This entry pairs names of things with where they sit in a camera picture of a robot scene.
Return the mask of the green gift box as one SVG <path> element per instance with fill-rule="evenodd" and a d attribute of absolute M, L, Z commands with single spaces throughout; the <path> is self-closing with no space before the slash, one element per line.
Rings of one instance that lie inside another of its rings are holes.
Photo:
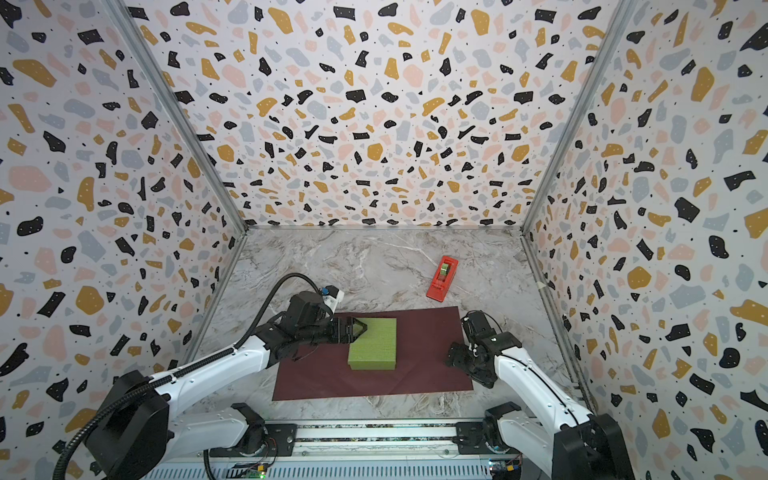
<path fill-rule="evenodd" d="M 365 326 L 349 345 L 348 365 L 353 371 L 392 371 L 397 363 L 397 320 L 360 318 L 355 331 Z"/>

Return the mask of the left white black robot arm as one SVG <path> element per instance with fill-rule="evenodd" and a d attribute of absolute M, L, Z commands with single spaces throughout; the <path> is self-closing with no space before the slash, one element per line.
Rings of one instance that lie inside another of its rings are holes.
<path fill-rule="evenodd" d="M 250 328 L 235 344 L 151 377 L 132 372 L 108 394 L 85 435 L 85 446 L 109 479 L 140 479 L 162 461 L 215 448 L 257 452 L 265 421 L 244 403 L 196 420 L 178 416 L 210 394 L 294 357 L 303 345 L 349 345 L 368 329 L 337 316 L 343 294 L 334 287 L 292 296 L 287 310 Z"/>

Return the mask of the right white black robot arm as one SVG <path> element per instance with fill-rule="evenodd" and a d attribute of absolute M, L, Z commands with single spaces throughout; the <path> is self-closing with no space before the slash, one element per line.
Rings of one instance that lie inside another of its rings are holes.
<path fill-rule="evenodd" d="M 524 406 L 506 402 L 486 411 L 484 441 L 493 451 L 515 450 L 551 479 L 633 479 L 618 423 L 569 396 L 533 361 L 522 343 L 480 310 L 461 319 L 467 342 L 451 345 L 446 365 L 492 388 L 503 382 Z"/>

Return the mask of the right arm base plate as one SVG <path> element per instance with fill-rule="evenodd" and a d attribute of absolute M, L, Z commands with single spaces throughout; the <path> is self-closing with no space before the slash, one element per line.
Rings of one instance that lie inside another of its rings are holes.
<path fill-rule="evenodd" d="M 545 431 L 511 401 L 489 408 L 480 421 L 456 423 L 451 442 L 460 455 L 514 457 L 535 448 L 547 448 Z"/>

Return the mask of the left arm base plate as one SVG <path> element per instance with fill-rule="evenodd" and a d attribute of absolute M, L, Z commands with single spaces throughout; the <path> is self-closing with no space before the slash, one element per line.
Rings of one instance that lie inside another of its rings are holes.
<path fill-rule="evenodd" d="M 272 461 L 293 454 L 298 430 L 296 423 L 267 423 L 243 402 L 234 403 L 230 408 L 237 412 L 237 418 L 245 421 L 247 428 L 233 446 L 213 448 L 209 451 L 210 455 L 219 458 L 257 457 Z"/>

